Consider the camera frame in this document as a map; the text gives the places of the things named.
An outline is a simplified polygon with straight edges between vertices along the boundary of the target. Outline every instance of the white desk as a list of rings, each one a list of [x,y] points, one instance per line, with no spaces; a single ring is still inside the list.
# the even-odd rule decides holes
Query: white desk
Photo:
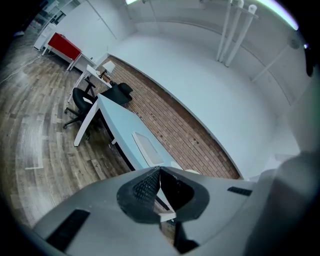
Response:
[[[139,133],[149,139],[152,146],[163,160],[163,164],[161,164],[161,166],[170,167],[172,166],[173,162],[176,162],[135,113],[132,113],[131,111],[125,109],[101,94],[98,94],[97,101],[92,105],[92,108],[86,115],[76,135],[74,140],[75,147],[79,146],[86,129],[99,109],[101,110],[103,118],[105,119],[112,135],[114,136],[112,144],[118,143],[122,152],[135,170],[150,168],[150,166],[146,162],[134,140],[134,132]],[[173,209],[171,208],[161,189],[158,193],[158,197],[171,209],[161,215],[161,221],[163,222],[175,218],[176,213],[173,212]]]
[[[108,86],[109,88],[112,87],[110,83],[108,83],[108,82],[106,82],[105,80],[101,79],[101,78],[97,75],[97,71],[96,71],[93,67],[87,65],[87,66],[86,66],[86,71],[84,71],[84,72],[82,73],[82,75],[81,75],[81,76],[79,77],[79,79],[75,82],[74,87],[73,87],[72,90],[70,91],[70,97],[69,97],[69,99],[68,99],[68,103],[69,103],[69,101],[71,100],[72,91],[74,90],[74,88],[77,88],[78,85],[80,84],[80,82],[81,82],[83,79],[87,78],[90,74],[93,75],[93,76],[94,76],[96,79],[98,79],[100,82],[104,83],[104,84],[105,84],[106,86]]]

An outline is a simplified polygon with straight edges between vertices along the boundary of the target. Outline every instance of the desk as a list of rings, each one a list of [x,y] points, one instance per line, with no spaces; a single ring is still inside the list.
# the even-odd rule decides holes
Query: desk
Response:
[[[87,127],[98,110],[101,110],[103,118],[106,121],[112,135],[114,136],[112,144],[118,143],[122,152],[135,170],[149,168],[150,166],[147,164],[144,156],[134,140],[134,132],[139,133],[149,139],[152,146],[163,160],[163,164],[161,164],[161,166],[170,167],[172,166],[173,162],[176,162],[135,113],[132,113],[131,111],[125,109],[101,94],[98,94],[97,101],[92,105],[92,108],[86,115],[76,135],[74,140],[75,147],[79,146]],[[172,208],[161,189],[158,193],[158,197],[171,209],[161,216],[161,221],[175,218],[175,213],[172,212]]]
[[[72,60],[66,70],[69,70],[81,56],[81,50],[59,33],[54,33],[54,35],[51,37],[47,47],[42,53],[42,56],[45,54],[49,47],[56,49]]]
[[[105,84],[106,86],[108,86],[109,88],[112,87],[110,83],[108,83],[108,82],[106,82],[105,80],[101,79],[101,78],[97,75],[97,71],[96,71],[93,67],[87,65],[87,66],[86,66],[86,70],[82,73],[82,75],[79,77],[79,79],[75,82],[74,87],[73,87],[72,90],[70,91],[70,97],[69,97],[69,99],[68,99],[68,103],[69,103],[69,101],[71,100],[72,91],[74,90],[74,88],[77,88],[78,85],[80,84],[80,82],[81,82],[83,79],[87,78],[90,74],[93,75],[93,76],[94,76],[96,79],[98,79],[100,82],[104,83],[104,84]]]

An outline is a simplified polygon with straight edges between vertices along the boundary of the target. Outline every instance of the wooden floor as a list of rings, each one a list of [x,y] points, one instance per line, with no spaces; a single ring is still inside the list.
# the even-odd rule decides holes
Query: wooden floor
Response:
[[[21,68],[0,83],[1,194],[14,216],[29,227],[84,186],[130,171],[115,146],[109,147],[111,139],[103,126],[91,127],[90,140],[74,147],[80,123],[67,129],[62,125],[74,118],[69,112],[64,114],[64,109],[77,109],[67,100],[80,73],[66,71],[68,64],[49,53],[37,58],[41,52],[33,48],[36,38],[33,34],[16,38],[0,64],[0,82]],[[142,74],[112,60],[116,63],[112,79],[134,89],[128,109],[139,115],[184,169],[239,177],[218,144],[190,114]],[[96,91],[102,89],[105,86],[98,84]],[[144,107],[142,99],[153,108],[160,104],[160,111],[148,113],[150,108]],[[167,129],[167,124],[176,127]]]

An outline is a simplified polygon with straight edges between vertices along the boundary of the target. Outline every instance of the office chair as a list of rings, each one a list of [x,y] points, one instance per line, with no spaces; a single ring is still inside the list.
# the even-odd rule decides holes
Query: office chair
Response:
[[[88,94],[89,90],[92,89],[92,87],[96,88],[96,86],[89,80],[89,77],[87,77],[85,79],[85,81],[88,83],[88,86],[86,87],[86,89],[84,91],[81,90],[80,88],[74,88],[72,91],[73,101],[79,110],[77,112],[69,107],[67,107],[64,110],[65,114],[68,111],[70,111],[71,113],[76,115],[76,118],[66,122],[63,125],[63,129],[66,129],[68,125],[70,125],[74,122],[77,122],[77,121],[83,122],[84,119],[86,118],[87,113],[91,109],[92,105],[98,99],[98,96],[93,97],[90,94]],[[116,84],[115,82],[113,82],[111,85],[112,85],[112,88],[101,93],[103,96],[107,97],[109,100],[112,100],[113,102],[115,102],[119,105],[124,105],[124,104],[132,101],[132,97],[130,96],[130,93],[133,90],[129,85],[127,85],[124,82],[119,83],[119,84]],[[85,101],[84,98],[91,101],[92,104]],[[90,137],[90,133],[88,131],[85,131],[85,134],[86,134],[86,139],[88,140]]]

